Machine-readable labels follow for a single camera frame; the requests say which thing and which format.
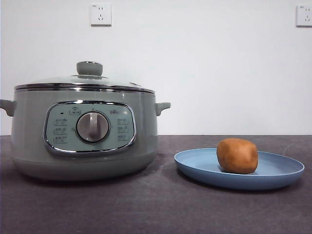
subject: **dark gray tablecloth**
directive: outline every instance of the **dark gray tablecloth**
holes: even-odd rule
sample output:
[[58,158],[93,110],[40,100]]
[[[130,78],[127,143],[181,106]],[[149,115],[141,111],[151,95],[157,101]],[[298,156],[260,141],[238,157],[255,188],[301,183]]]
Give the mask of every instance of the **dark gray tablecloth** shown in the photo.
[[312,136],[240,136],[259,150],[301,161],[289,187],[236,191],[196,182],[176,168],[182,150],[216,147],[226,136],[160,136],[145,169],[89,182],[47,182],[19,174],[1,137],[2,234],[311,234]]

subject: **blue plate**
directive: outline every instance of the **blue plate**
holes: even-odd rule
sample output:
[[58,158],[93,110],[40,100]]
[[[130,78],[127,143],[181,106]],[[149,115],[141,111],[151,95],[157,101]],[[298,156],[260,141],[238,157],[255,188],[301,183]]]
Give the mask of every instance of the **blue plate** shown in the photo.
[[216,148],[186,150],[175,155],[187,176],[219,187],[266,190],[285,187],[300,178],[304,165],[292,158],[258,151],[258,167],[252,174],[226,173],[219,166]]

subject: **chrome trim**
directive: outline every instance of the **chrome trim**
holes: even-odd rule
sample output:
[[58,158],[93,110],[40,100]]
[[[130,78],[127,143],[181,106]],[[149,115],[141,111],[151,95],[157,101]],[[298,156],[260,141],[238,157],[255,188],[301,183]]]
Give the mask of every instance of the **chrome trim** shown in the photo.
[[[131,140],[128,142],[128,144],[126,144],[124,146],[121,146],[121,147],[118,147],[118,148],[109,149],[109,150],[75,151],[75,150],[63,150],[63,149],[59,149],[57,147],[54,147],[53,145],[50,144],[50,142],[47,139],[46,129],[47,129],[47,124],[48,124],[48,117],[49,117],[49,114],[50,114],[51,110],[55,106],[57,106],[59,104],[106,104],[106,105],[119,105],[119,106],[127,107],[130,110],[131,115],[132,115],[132,122],[133,122],[133,129],[134,129],[133,136],[132,136]],[[43,129],[43,141],[44,141],[44,143],[46,145],[46,148],[48,150],[52,151],[53,153],[57,153],[57,154],[61,153],[63,156],[67,155],[67,154],[69,154],[68,156],[90,156],[90,154],[95,154],[94,156],[99,156],[99,155],[96,155],[99,152],[101,152],[101,153],[104,153],[104,152],[110,152],[110,153],[119,152],[119,151],[125,150],[126,148],[131,146],[134,143],[134,141],[136,139],[136,136],[137,136],[137,126],[136,126],[136,119],[135,119],[135,115],[134,115],[133,109],[129,105],[125,104],[125,103],[114,102],[114,101],[85,101],[85,100],[76,100],[76,101],[62,101],[62,102],[53,103],[49,107],[49,109],[47,111],[47,114],[45,116],[44,129]]]
[[15,92],[17,90],[25,91],[43,91],[43,90],[53,90],[58,91],[63,88],[70,89],[89,89],[88,91],[98,91],[98,89],[111,89],[120,91],[136,91],[155,94],[154,90],[144,89],[139,87],[129,87],[129,86],[119,86],[119,85],[102,85],[102,84],[74,84],[74,83],[38,83],[38,84],[22,84],[14,87]]
[[133,83],[133,82],[129,82],[129,84],[133,84],[133,85],[136,85],[136,86],[140,86],[140,87],[141,87],[141,85],[136,84],[136,83]]

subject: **lid rim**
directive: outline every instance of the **lid rim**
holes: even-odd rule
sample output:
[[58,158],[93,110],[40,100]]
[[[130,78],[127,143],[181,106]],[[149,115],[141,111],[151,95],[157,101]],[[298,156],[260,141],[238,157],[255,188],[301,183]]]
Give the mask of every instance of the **lid rim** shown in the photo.
[[115,90],[131,90],[138,92],[145,92],[155,94],[154,90],[144,89],[139,87],[129,87],[122,85],[103,85],[103,84],[73,84],[73,83],[36,83],[36,84],[22,84],[16,85],[14,90],[31,89],[31,88],[103,88]]

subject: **brown potato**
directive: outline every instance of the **brown potato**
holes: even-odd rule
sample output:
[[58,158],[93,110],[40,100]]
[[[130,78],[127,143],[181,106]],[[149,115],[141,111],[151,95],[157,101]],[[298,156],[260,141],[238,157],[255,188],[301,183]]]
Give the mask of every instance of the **brown potato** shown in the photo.
[[229,173],[249,174],[258,166],[258,151],[248,140],[228,138],[219,142],[216,155],[220,166]]

